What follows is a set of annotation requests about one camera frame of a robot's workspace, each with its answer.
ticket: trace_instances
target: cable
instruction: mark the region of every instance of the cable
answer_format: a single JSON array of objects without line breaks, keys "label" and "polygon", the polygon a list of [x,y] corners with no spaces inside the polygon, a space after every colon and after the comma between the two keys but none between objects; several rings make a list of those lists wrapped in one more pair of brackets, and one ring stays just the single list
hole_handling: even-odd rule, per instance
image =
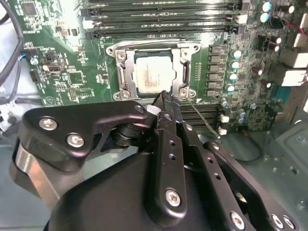
[{"label": "cable", "polygon": [[7,64],[5,65],[5,67],[3,68],[3,70],[0,73],[0,86],[3,85],[3,83],[7,80],[7,78],[9,77],[16,60],[19,57],[19,54],[21,53],[21,50],[24,47],[24,35],[23,35],[23,30],[20,27],[18,20],[15,16],[15,14],[13,13],[13,11],[11,10],[11,8],[8,6],[8,4],[6,3],[5,0],[0,0],[1,5],[4,7],[4,9],[6,10],[6,13],[8,14],[8,16],[10,17],[13,26],[15,28],[16,34],[17,34],[17,39],[18,39],[18,43],[15,47],[15,50],[13,51],[11,57],[9,58]]},{"label": "cable", "polygon": [[256,142],[248,133],[247,131],[245,130],[241,130],[241,133],[247,137],[250,142],[258,149],[258,152],[259,152],[259,155],[258,157],[256,157],[255,159],[252,159],[252,160],[240,160],[240,159],[237,159],[235,157],[233,157],[237,162],[241,163],[241,164],[254,164],[260,160],[263,159],[264,157],[264,152],[263,152],[263,149],[261,148],[261,146],[258,144],[258,142]]},{"label": "cable", "polygon": [[16,77],[15,77],[15,82],[14,82],[14,85],[13,85],[13,89],[12,89],[12,92],[10,94],[10,96],[8,98],[0,98],[0,105],[4,105],[4,104],[7,104],[7,103],[10,103],[12,100],[14,100],[16,94],[17,94],[17,90],[18,90],[18,83],[19,83],[19,79],[20,79],[20,72],[21,72],[21,59],[22,57],[24,57],[23,55],[21,55],[19,58],[18,58],[18,61],[17,61],[17,72],[16,72]]},{"label": "cable", "polygon": [[193,109],[198,113],[198,115],[201,117],[203,122],[205,123],[206,127],[217,137],[217,139],[220,139],[220,135],[218,135],[217,132],[210,126],[210,124],[207,122],[207,120],[202,116],[202,114],[199,112],[199,110],[192,104],[190,100],[188,100],[189,104],[193,107]]},{"label": "cable", "polygon": [[0,25],[4,24],[6,21],[10,19],[9,15],[6,13],[3,18],[0,19]]}]

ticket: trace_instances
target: screw hole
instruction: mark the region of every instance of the screw hole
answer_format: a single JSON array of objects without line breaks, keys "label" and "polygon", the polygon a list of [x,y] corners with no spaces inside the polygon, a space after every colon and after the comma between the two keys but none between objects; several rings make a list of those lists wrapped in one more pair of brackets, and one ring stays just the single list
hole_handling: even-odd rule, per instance
[{"label": "screw hole", "polygon": [[175,158],[175,155],[174,154],[169,154],[169,158],[170,158],[170,160],[175,160],[176,158]]},{"label": "screw hole", "polygon": [[218,175],[217,173],[215,173],[214,175],[215,175],[216,179],[221,180],[220,175]]}]

